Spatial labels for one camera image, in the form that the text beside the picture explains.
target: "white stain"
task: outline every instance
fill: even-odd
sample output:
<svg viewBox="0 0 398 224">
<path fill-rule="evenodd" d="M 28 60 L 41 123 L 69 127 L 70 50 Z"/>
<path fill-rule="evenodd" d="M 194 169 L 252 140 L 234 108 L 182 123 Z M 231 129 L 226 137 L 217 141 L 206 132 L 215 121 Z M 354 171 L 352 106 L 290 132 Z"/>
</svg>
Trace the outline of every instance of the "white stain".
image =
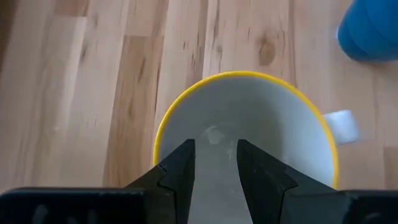
<svg viewBox="0 0 398 224">
<path fill-rule="evenodd" d="M 203 134 L 207 135 L 207 139 L 210 144 L 215 145 L 221 142 L 221 140 L 225 137 L 225 135 L 217 130 L 217 126 L 213 125 L 210 128 L 206 129 Z"/>
</svg>

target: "yellow rim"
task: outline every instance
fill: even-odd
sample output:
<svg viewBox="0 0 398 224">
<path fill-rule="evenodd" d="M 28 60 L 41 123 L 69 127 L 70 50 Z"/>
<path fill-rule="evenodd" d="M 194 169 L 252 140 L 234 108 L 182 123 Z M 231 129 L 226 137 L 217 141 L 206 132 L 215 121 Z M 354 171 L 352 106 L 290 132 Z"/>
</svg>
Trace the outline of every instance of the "yellow rim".
<svg viewBox="0 0 398 224">
<path fill-rule="evenodd" d="M 263 73 L 259 72 L 250 72 L 250 71 L 233 71 L 233 72 L 224 72 L 220 73 L 217 75 L 210 76 L 208 78 L 205 78 L 198 83 L 194 84 L 187 90 L 185 90 L 169 107 L 167 110 L 166 114 L 164 115 L 162 122 L 160 123 L 159 129 L 157 130 L 156 138 L 155 138 L 155 145 L 154 145 L 154 153 L 152 157 L 152 162 L 154 164 L 159 163 L 159 152 L 160 152 L 160 143 L 162 142 L 162 136 L 163 132 L 165 129 L 166 124 L 169 122 L 169 119 L 171 115 L 173 114 L 174 110 L 179 106 L 182 101 L 189 96 L 191 93 L 193 93 L 195 90 L 198 88 L 201 88 L 202 86 L 205 86 L 206 84 L 209 84 L 210 82 L 220 80 L 222 78 L 228 78 L 228 77 L 255 77 L 255 78 L 262 78 L 267 81 L 270 81 L 272 83 L 281 85 L 285 87 L 286 89 L 290 90 L 292 93 L 294 93 L 296 96 L 298 96 L 312 111 L 312 113 L 315 114 L 315 116 L 318 118 L 320 124 L 323 127 L 323 130 L 326 132 L 327 138 L 329 140 L 329 145 L 331 149 L 331 153 L 333 156 L 333 168 L 335 170 L 335 176 L 333 177 L 333 188 L 338 189 L 339 187 L 339 181 L 340 181 L 340 168 L 339 168 L 339 162 L 338 162 L 338 152 L 335 144 L 335 140 L 333 139 L 333 135 L 323 118 L 321 112 L 318 110 L 318 108 L 298 89 L 296 89 L 294 86 L 290 85 L 289 83 L 272 77 L 270 75 L 266 75 Z"/>
</svg>

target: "mug rim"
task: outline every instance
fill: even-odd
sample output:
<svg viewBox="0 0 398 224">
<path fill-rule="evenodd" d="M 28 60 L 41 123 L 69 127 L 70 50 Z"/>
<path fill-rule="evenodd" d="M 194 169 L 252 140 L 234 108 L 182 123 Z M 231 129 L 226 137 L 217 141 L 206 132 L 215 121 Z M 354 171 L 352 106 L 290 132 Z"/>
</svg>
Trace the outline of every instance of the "mug rim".
<svg viewBox="0 0 398 224">
<path fill-rule="evenodd" d="M 184 101 L 184 99 L 190 96 L 195 90 L 220 79 L 223 78 L 231 78 L 231 77 L 251 77 L 251 78 L 261 78 L 263 80 L 267 80 L 273 84 L 280 85 L 286 89 L 288 89 L 291 93 L 297 96 L 300 100 L 304 102 L 304 104 L 311 110 L 311 112 L 315 115 L 318 122 L 321 124 L 323 131 L 326 133 L 328 138 L 328 142 L 330 145 L 331 155 L 333 159 L 333 170 L 335 171 L 333 176 L 333 185 L 334 189 L 338 189 L 340 185 L 340 165 L 338 158 L 338 151 L 336 147 L 336 142 L 333 138 L 333 135 L 330 131 L 329 126 L 320 110 L 296 87 L 287 83 L 286 81 L 273 77 L 271 75 L 261 73 L 261 72 L 252 72 L 252 71 L 230 71 L 230 72 L 222 72 L 216 75 L 212 75 L 210 77 L 204 78 L 194 85 L 187 88 L 183 93 L 181 93 L 176 100 L 169 106 L 166 113 L 164 114 L 162 121 L 160 122 L 159 128 L 156 132 L 155 143 L 152 154 L 152 163 L 156 165 L 159 163 L 160 157 L 160 143 L 162 142 L 162 136 L 165 131 L 166 124 L 169 122 L 170 117 L 173 115 L 175 109 Z"/>
</svg>

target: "wood knot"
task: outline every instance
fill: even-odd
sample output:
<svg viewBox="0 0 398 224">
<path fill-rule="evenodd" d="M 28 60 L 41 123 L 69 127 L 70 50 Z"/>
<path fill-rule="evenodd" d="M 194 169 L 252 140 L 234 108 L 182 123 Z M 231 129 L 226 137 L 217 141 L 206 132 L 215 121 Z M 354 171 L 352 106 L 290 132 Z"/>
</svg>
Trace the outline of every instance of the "wood knot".
<svg viewBox="0 0 398 224">
<path fill-rule="evenodd" d="M 261 40 L 261 46 L 259 51 L 259 63 L 260 66 L 266 66 L 271 64 L 275 58 L 275 44 L 268 40 L 264 36 Z"/>
</svg>

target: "blue object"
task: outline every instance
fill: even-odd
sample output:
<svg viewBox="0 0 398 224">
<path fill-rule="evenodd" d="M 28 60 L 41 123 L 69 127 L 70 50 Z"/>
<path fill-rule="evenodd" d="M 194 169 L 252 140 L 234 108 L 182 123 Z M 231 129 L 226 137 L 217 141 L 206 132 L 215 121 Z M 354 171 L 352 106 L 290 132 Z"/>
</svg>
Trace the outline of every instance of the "blue object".
<svg viewBox="0 0 398 224">
<path fill-rule="evenodd" d="M 355 0 L 338 31 L 344 52 L 355 60 L 398 59 L 398 0 Z"/>
</svg>

